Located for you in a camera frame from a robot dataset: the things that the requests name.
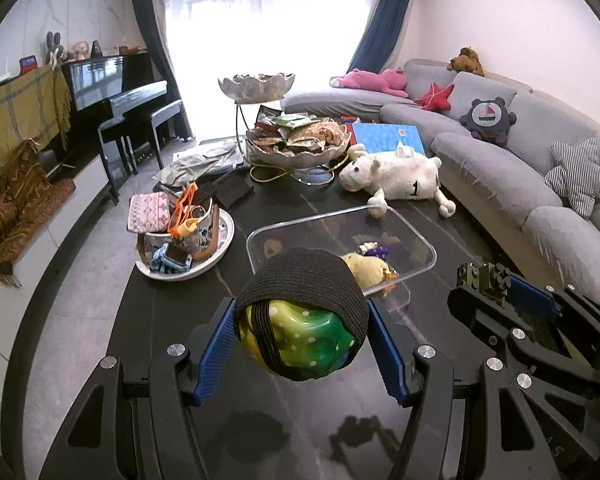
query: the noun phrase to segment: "black woven cap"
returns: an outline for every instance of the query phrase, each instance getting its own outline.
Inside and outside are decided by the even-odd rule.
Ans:
[[[236,299],[235,319],[245,307],[265,300],[329,310],[355,338],[356,351],[365,341],[369,323],[365,297],[344,260],[327,251],[293,248],[267,260]]]

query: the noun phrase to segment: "stuffed rabbit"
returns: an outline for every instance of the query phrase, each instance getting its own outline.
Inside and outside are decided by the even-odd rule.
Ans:
[[[46,34],[46,63],[51,65],[54,70],[62,59],[64,46],[60,44],[60,33],[55,34],[49,31]]]

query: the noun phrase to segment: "patterned blanket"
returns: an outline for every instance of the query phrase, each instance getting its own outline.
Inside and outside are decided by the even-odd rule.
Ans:
[[[31,237],[74,190],[70,179],[50,184],[32,140],[21,144],[0,175],[0,274],[11,273]]]
[[[70,127],[71,96],[62,71],[43,66],[0,87],[0,174],[26,139],[42,149]]]

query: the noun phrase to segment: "striped star pillow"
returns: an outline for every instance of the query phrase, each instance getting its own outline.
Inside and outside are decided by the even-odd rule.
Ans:
[[[598,144],[595,137],[584,140],[577,146],[563,142],[551,145],[555,168],[544,178],[554,192],[569,200],[569,205],[584,219],[593,213],[596,199],[600,199],[600,165]]]

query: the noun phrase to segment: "piano stool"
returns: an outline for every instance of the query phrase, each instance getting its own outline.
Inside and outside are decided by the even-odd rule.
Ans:
[[[132,172],[138,174],[138,165],[136,164],[136,158],[134,157],[134,150],[131,147],[131,138],[128,135],[129,126],[130,123],[124,117],[115,117],[103,122],[98,127],[100,159],[102,160],[104,171],[109,179],[111,195],[116,205],[120,200],[120,194],[116,189],[111,170],[109,169],[109,159],[107,159],[107,156],[105,155],[104,145],[108,142],[115,141],[116,146],[118,147],[118,153],[120,154],[120,160],[122,161],[122,167],[125,169],[127,176],[131,176]]]
[[[160,149],[164,148],[165,140],[162,135],[158,132],[158,127],[164,124],[166,121],[173,123],[173,117],[182,111],[182,99],[176,99],[175,101],[164,105],[163,107],[156,108],[144,114],[135,117],[138,126],[145,129],[145,136],[154,150],[155,158],[158,160],[158,166],[162,170],[164,165],[162,158],[160,157]]]

